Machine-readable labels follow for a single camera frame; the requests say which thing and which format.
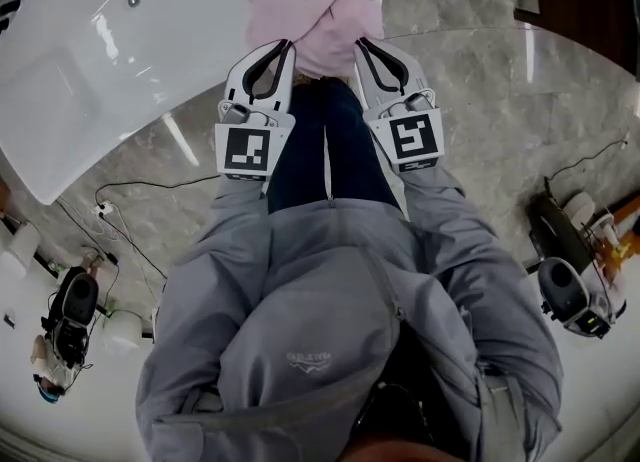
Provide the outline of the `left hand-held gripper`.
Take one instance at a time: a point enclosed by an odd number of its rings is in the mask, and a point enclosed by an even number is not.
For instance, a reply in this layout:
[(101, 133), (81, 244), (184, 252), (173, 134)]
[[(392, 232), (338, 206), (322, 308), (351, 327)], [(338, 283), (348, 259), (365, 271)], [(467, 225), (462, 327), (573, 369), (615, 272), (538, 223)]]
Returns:
[[(215, 125), (219, 174), (242, 181), (271, 179), (295, 126), (294, 116), (283, 113), (289, 109), (295, 60), (293, 42), (280, 39), (259, 46), (231, 68)], [(271, 85), (256, 93), (254, 85), (273, 63)]]

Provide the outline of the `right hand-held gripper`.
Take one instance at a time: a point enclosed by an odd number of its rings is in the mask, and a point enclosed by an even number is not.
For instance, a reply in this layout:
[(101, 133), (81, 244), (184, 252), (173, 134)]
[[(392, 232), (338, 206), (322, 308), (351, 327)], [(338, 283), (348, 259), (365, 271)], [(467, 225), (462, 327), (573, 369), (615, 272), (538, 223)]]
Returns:
[(433, 167), (444, 155), (441, 110), (417, 59), (398, 47), (359, 38), (356, 70), (364, 120), (394, 173)]

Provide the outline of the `light pink cloth garment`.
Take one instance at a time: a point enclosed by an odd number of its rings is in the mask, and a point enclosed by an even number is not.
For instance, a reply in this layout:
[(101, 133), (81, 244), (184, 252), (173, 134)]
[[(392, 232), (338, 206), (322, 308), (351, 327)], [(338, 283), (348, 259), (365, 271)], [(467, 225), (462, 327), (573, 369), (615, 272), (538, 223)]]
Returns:
[(355, 42), (384, 38), (380, 0), (248, 0), (247, 45), (280, 39), (296, 49), (296, 70), (310, 78), (349, 77)]

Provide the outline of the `person's dark blue trousers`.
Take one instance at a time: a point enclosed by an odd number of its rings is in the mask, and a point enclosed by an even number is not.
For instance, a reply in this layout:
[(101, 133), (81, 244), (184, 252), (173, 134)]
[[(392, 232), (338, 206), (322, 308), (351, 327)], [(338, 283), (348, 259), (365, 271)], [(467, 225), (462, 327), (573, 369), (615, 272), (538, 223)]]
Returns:
[(295, 126), (269, 182), (269, 212), (330, 197), (399, 206), (361, 103), (344, 81), (330, 77), (294, 86), (290, 113)]

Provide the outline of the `white bathtub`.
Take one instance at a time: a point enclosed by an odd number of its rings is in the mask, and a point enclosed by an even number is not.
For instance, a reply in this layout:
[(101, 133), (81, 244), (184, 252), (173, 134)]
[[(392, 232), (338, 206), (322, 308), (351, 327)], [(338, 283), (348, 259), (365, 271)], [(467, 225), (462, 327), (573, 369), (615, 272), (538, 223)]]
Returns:
[(0, 152), (54, 202), (245, 55), (247, 0), (9, 0), (0, 34)]

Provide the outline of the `person's grey jacket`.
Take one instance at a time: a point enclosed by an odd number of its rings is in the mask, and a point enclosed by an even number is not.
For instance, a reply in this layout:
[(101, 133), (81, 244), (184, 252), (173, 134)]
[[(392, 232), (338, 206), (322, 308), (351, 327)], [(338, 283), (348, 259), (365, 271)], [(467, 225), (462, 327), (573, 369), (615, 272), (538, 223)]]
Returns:
[(326, 199), (269, 213), (260, 183), (221, 183), (140, 375), (152, 462), (335, 462), (403, 322), (466, 461), (544, 454), (563, 372), (530, 279), (446, 170), (402, 180), (406, 211)]

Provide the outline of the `white cylindrical stool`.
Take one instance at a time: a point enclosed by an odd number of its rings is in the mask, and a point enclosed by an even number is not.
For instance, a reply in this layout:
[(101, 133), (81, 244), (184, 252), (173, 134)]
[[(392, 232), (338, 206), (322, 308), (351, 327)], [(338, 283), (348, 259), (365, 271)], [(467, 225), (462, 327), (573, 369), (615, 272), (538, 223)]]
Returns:
[(113, 354), (125, 354), (141, 347), (142, 321), (134, 313), (114, 311), (103, 327), (103, 344)]
[(22, 224), (0, 252), (0, 267), (15, 278), (23, 279), (29, 272), (40, 241), (40, 232), (32, 223)]

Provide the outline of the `person's black shirt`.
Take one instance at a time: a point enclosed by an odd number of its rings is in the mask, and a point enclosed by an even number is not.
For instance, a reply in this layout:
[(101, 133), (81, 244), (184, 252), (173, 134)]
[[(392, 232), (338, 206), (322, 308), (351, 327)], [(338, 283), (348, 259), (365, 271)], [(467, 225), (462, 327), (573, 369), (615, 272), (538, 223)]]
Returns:
[(410, 326), (398, 341), (351, 428), (350, 438), (400, 439), (466, 460), (470, 443), (444, 396), (431, 359)]

